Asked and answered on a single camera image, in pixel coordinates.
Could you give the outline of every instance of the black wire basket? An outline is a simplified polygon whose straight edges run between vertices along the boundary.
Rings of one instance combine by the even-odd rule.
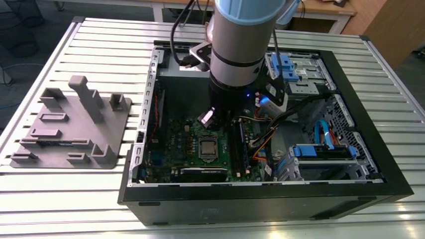
[[[44,18],[35,0],[4,0],[12,12],[23,20],[28,27],[40,26],[44,23]]]
[[[15,57],[27,57],[39,50],[29,28],[13,12],[0,12],[0,44]]]

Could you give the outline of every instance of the motherboard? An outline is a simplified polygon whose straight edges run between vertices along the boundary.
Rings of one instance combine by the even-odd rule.
[[[260,181],[260,165],[249,164],[247,149],[255,139],[255,123],[247,120],[239,124],[243,162],[232,158],[233,142],[225,130],[207,130],[196,118],[169,119],[163,137],[151,143],[163,146],[151,147],[143,178],[152,183]]]

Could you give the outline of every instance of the metal table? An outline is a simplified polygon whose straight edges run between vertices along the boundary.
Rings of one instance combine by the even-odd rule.
[[[375,46],[357,36],[280,31],[281,47],[332,50],[353,84],[414,195],[333,221],[145,227],[119,206],[124,155],[136,137],[153,40],[169,40],[168,23],[80,18],[65,32],[0,137],[0,236],[83,238],[424,238],[425,114]],[[204,29],[187,25],[176,41],[200,42]],[[73,94],[67,81],[87,76],[101,96],[133,100],[119,165],[112,170],[15,169],[9,155],[28,131],[45,87]]]

